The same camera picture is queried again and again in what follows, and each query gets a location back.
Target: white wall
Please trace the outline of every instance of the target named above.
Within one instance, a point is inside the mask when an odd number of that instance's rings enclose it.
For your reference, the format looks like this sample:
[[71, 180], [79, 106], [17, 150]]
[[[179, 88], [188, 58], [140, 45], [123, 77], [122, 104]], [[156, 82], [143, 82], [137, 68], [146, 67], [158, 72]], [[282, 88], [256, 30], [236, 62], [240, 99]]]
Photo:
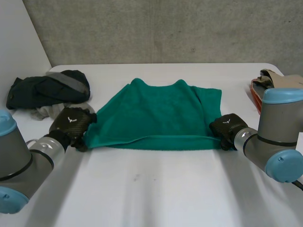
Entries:
[[16, 77], [42, 76], [50, 68], [22, 0], [0, 0], [0, 109]]

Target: concrete wall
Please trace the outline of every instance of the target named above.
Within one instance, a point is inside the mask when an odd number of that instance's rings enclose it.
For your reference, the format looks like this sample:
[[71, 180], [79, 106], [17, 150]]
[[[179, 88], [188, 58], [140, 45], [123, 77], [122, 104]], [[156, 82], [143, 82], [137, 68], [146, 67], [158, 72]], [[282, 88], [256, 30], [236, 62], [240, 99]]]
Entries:
[[303, 74], [301, 0], [24, 0], [53, 66], [268, 62]]
[[0, 109], [16, 77], [42, 76], [50, 68], [22, 0], [0, 0]]

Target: green t-shirt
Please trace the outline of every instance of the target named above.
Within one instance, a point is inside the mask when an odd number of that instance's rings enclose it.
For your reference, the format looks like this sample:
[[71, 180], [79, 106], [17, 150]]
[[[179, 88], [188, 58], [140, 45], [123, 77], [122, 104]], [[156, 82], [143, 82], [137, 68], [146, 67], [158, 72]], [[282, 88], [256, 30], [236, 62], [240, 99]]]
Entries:
[[220, 148], [209, 124], [221, 116], [221, 94], [183, 80], [154, 87], [134, 79], [97, 112], [98, 122], [91, 124], [84, 140], [89, 148]]

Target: black cable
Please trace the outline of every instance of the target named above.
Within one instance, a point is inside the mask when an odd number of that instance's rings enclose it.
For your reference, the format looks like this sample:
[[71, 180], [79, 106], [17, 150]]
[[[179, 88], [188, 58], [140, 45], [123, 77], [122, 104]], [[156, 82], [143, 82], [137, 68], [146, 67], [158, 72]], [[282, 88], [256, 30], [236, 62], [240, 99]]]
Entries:
[[303, 191], [303, 184], [299, 181], [294, 181], [292, 182], [292, 184], [294, 184], [295, 186], [297, 186], [298, 188], [300, 188]]

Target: gray wall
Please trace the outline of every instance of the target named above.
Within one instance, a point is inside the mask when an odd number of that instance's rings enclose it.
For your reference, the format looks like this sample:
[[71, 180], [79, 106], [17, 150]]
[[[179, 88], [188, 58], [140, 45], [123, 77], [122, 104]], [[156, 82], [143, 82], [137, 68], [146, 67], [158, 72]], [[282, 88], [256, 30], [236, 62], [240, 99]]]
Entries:
[[24, 0], [53, 66], [267, 62], [303, 74], [302, 0]]

